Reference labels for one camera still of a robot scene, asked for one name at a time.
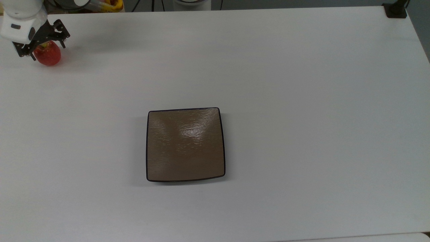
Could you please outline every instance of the black bracket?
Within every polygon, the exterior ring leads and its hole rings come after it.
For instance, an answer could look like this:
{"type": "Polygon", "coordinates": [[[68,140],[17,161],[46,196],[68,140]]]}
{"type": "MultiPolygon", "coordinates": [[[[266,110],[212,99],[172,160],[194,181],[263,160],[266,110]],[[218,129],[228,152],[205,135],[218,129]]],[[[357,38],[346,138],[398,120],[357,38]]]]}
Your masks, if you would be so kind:
{"type": "Polygon", "coordinates": [[[66,48],[64,41],[69,38],[70,34],[66,27],[63,25],[60,19],[57,19],[53,25],[50,25],[48,20],[39,28],[39,30],[34,34],[33,39],[29,44],[21,44],[17,42],[12,42],[15,46],[16,52],[20,57],[31,56],[33,60],[36,58],[33,55],[33,51],[40,44],[43,44],[50,40],[60,41],[61,46],[66,48]]]}
{"type": "Polygon", "coordinates": [[[385,14],[390,19],[405,19],[406,13],[405,4],[408,0],[397,0],[395,3],[383,3],[385,14]]]}

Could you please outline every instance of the square plate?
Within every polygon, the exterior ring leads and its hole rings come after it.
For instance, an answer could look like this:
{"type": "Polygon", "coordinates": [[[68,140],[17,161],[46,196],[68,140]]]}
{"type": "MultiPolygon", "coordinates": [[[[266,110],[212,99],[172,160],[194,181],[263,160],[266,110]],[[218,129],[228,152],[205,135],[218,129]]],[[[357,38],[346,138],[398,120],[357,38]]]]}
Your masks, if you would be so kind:
{"type": "Polygon", "coordinates": [[[149,112],[148,181],[206,180],[224,175],[224,136],[219,108],[149,112]]]}

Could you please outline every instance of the table surface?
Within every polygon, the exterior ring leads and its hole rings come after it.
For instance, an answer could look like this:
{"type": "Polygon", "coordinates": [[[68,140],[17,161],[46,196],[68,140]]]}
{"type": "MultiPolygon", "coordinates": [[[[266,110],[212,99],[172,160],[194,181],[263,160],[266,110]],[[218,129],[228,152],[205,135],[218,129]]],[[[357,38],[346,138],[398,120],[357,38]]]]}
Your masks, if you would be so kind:
{"type": "Polygon", "coordinates": [[[382,7],[49,16],[0,40],[4,241],[269,242],[430,230],[430,65],[382,7]],[[150,110],[219,107],[226,176],[145,179],[150,110]]]}
{"type": "Polygon", "coordinates": [[[301,240],[301,242],[430,242],[430,238],[422,233],[409,233],[336,239],[301,240]]]}

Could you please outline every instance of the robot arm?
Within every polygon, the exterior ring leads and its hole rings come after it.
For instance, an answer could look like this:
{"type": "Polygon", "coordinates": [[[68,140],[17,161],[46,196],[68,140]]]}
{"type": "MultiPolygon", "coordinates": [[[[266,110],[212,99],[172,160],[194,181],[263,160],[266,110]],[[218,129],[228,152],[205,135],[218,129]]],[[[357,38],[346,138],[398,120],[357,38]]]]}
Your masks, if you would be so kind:
{"type": "MultiPolygon", "coordinates": [[[[74,1],[76,6],[85,5],[88,0],[74,1]]],[[[20,57],[31,56],[33,50],[49,40],[60,41],[65,48],[64,41],[70,37],[69,32],[61,20],[50,25],[46,9],[42,0],[2,0],[4,16],[0,35],[13,42],[20,57]]]]}

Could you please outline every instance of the gray wall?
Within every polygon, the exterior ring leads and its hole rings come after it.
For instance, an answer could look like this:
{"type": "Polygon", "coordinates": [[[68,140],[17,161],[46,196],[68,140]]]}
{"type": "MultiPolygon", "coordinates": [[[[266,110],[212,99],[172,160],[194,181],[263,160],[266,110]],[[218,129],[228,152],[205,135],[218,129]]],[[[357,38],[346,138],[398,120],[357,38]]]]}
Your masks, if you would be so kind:
{"type": "MultiPolygon", "coordinates": [[[[131,12],[138,0],[124,0],[127,12],[131,12]]],[[[166,11],[173,11],[172,0],[163,0],[166,11]]],[[[395,0],[223,0],[223,10],[273,9],[343,6],[380,6],[395,0]]],[[[212,0],[212,10],[219,10],[221,0],[212,0]]],[[[161,0],[155,0],[155,11],[162,11],[161,0]]],[[[141,0],[135,12],[151,11],[151,0],[141,0]]],[[[411,0],[408,7],[415,30],[430,60],[430,0],[411,0]]]]}

